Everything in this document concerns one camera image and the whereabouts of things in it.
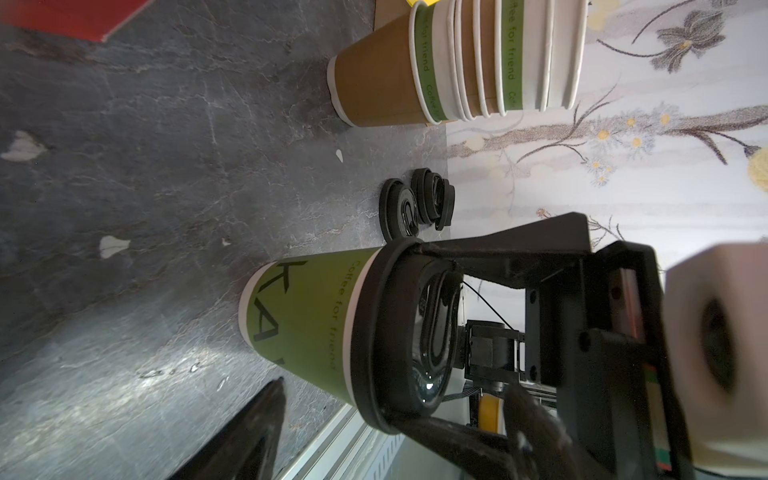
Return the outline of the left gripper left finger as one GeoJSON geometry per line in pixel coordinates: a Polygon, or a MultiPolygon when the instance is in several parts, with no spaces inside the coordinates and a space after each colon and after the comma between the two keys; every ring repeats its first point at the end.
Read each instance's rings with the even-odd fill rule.
{"type": "Polygon", "coordinates": [[[173,479],[271,479],[286,411],[284,380],[266,384],[173,479]]]}

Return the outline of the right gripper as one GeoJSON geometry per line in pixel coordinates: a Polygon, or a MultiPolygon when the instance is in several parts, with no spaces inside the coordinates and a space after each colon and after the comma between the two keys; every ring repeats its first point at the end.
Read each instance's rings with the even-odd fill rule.
{"type": "MultiPolygon", "coordinates": [[[[525,288],[529,378],[556,391],[557,413],[589,477],[692,479],[674,392],[654,250],[614,242],[592,253],[587,216],[571,212],[493,234],[421,243],[415,252],[467,275],[525,288]]],[[[474,479],[527,479],[503,435],[433,417],[394,416],[400,433],[474,479]]]]}

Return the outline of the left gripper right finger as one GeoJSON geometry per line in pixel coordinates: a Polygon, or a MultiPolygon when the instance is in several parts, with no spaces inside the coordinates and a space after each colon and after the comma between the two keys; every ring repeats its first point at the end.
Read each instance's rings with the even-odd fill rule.
{"type": "Polygon", "coordinates": [[[506,387],[503,413],[515,479],[606,478],[606,469],[519,383],[506,387]]]}

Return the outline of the black cup lid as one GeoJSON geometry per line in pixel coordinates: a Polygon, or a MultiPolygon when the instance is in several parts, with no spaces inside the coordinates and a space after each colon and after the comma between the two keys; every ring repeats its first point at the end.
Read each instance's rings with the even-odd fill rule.
{"type": "Polygon", "coordinates": [[[353,317],[352,395],[365,422],[386,434],[397,419],[437,409],[458,349],[463,274],[419,246],[401,239],[377,251],[353,317]]]}

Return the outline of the green paper coffee cup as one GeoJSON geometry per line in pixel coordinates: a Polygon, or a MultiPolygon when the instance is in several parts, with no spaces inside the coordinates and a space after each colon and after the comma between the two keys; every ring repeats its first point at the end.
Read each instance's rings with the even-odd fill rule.
{"type": "Polygon", "coordinates": [[[248,280],[238,327],[264,359],[355,406],[352,333],[378,248],[267,263],[248,280]]]}

